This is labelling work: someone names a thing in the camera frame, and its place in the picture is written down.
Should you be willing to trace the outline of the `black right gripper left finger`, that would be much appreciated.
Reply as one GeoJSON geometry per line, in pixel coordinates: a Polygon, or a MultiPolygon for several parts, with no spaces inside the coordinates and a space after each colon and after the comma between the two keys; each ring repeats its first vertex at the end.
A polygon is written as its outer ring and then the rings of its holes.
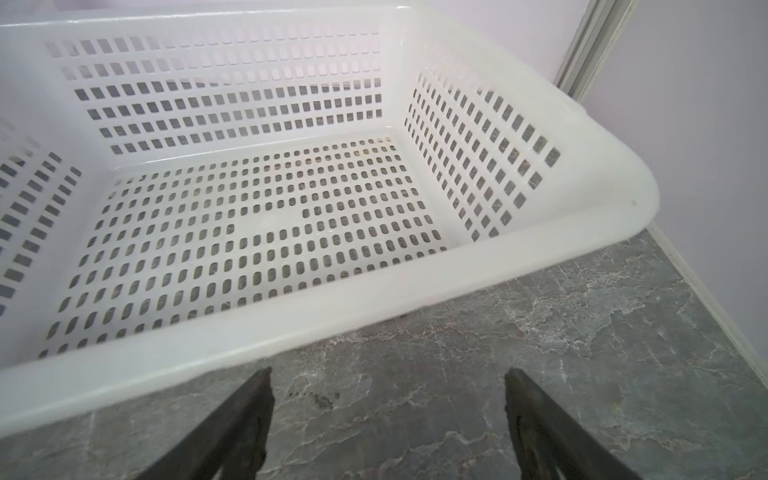
{"type": "Polygon", "coordinates": [[[140,479],[254,479],[274,412],[270,367],[255,372],[140,479]]]}

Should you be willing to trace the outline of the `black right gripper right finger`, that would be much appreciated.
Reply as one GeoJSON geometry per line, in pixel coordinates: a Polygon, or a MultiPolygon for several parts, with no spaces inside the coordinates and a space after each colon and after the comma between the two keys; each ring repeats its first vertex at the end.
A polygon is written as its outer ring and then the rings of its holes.
{"type": "Polygon", "coordinates": [[[637,479],[519,368],[504,376],[505,412],[523,479],[637,479]]]}

